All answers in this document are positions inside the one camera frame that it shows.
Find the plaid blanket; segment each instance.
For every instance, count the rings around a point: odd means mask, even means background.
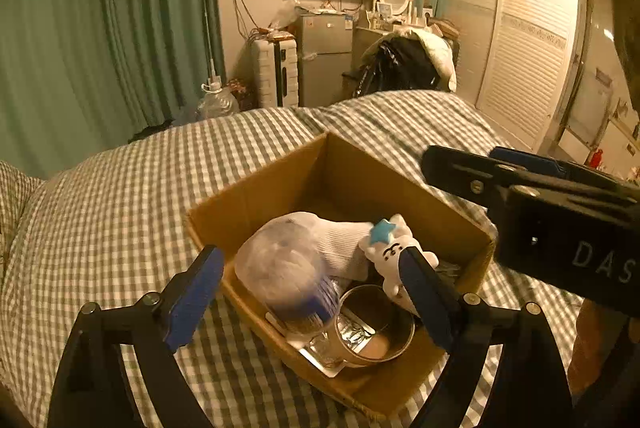
[[[428,145],[485,155],[504,145],[454,95],[383,92],[328,108],[254,110],[172,128],[59,173],[26,203],[0,294],[0,379],[35,427],[46,424],[58,361],[81,305],[94,300],[103,308],[119,307],[162,290],[198,254],[183,227],[188,209],[325,130],[422,184],[418,163]],[[482,208],[426,187],[492,231]],[[577,297],[497,264],[490,266],[481,295],[511,308],[537,301],[568,364]],[[479,420],[499,352],[492,347],[488,355],[465,426]],[[193,342],[175,357],[215,426],[369,426],[265,350],[220,294]],[[124,358],[145,424],[160,426],[133,351],[124,350]],[[410,423],[444,362],[383,426]]]

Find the plastic bottle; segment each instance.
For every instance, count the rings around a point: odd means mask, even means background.
[[[210,84],[202,85],[206,92],[198,105],[198,113],[202,119],[222,118],[240,112],[238,100],[227,87],[222,86],[220,76],[214,76]]]
[[[265,224],[238,250],[236,275],[295,334],[321,332],[338,311],[315,237],[298,224]]]

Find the white wardrobe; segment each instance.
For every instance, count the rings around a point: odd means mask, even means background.
[[[449,0],[458,94],[536,152],[572,61],[578,0]]]

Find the bolt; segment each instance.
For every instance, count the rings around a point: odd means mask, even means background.
[[[481,299],[475,293],[466,293],[462,299],[469,305],[480,305]]]
[[[476,195],[481,194],[484,191],[484,184],[482,184],[482,181],[471,181],[471,191]]]
[[[514,190],[516,190],[517,192],[523,193],[525,195],[528,195],[529,197],[539,197],[540,196],[540,192],[535,189],[535,188],[529,188],[528,186],[523,186],[521,184],[515,185],[513,187]]]
[[[152,307],[160,301],[160,295],[157,292],[147,293],[142,297],[142,303]]]
[[[542,312],[542,309],[540,308],[540,306],[537,303],[533,303],[533,302],[529,302],[527,304],[527,312],[529,312],[530,314],[538,315]]]
[[[96,302],[87,302],[80,308],[80,312],[82,314],[91,314],[97,308],[98,308],[98,304]]]

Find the plush toy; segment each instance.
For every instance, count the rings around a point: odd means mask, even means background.
[[[382,289],[389,299],[418,316],[400,280],[399,255],[404,248],[415,246],[433,268],[438,267],[436,255],[431,251],[422,251],[420,243],[413,237],[402,215],[394,215],[391,220],[380,220],[360,241],[359,246],[366,257],[373,262],[376,271],[384,277]]]

